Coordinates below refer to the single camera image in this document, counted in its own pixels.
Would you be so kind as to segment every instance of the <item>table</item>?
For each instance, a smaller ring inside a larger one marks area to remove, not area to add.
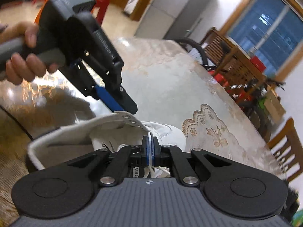
[[[249,119],[178,44],[137,38],[119,38],[113,44],[125,62],[122,85],[138,105],[139,120],[180,128],[187,139],[187,152],[199,147],[285,178]],[[84,98],[60,72],[21,86],[1,82],[0,103],[33,137],[110,113],[102,102]],[[6,222],[17,216],[10,188],[27,173],[23,159],[28,142],[16,123],[0,112],[0,177],[4,178],[0,217],[10,212]]]

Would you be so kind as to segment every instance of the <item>wooden window frame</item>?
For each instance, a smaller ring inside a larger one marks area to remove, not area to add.
[[[242,0],[241,3],[237,6],[235,11],[231,14],[231,16],[228,18],[228,20],[225,22],[225,24],[220,29],[220,33],[222,35],[227,34],[227,32],[231,29],[231,27],[235,24],[237,19],[242,15],[246,7],[251,3],[252,0]],[[289,5],[292,6],[293,9],[296,10],[296,12],[303,17],[303,8],[295,1],[295,0],[285,0]],[[278,73],[276,75],[277,81],[284,81],[286,77],[292,72],[292,70],[299,64],[299,62],[303,58],[303,44],[298,45],[300,49],[295,50],[296,53],[291,54],[288,59],[285,61],[285,63],[280,67],[278,70]]]

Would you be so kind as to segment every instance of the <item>green object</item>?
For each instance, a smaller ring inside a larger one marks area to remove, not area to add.
[[[303,209],[294,214],[291,223],[295,227],[299,227],[301,224],[303,224]]]

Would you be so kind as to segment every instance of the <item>black cable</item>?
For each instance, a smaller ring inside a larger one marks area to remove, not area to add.
[[[0,105],[0,108],[12,119],[14,120],[17,125],[20,127],[20,129],[28,136],[28,138],[31,140],[31,141],[34,141],[34,138],[31,136],[31,134],[28,133],[28,131],[24,128],[24,126],[22,124],[20,124],[20,122],[13,116],[9,113],[9,111],[7,111],[2,105]]]

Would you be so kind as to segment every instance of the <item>refrigerator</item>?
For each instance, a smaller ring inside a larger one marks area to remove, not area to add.
[[[210,0],[152,0],[135,32],[136,37],[189,37]]]

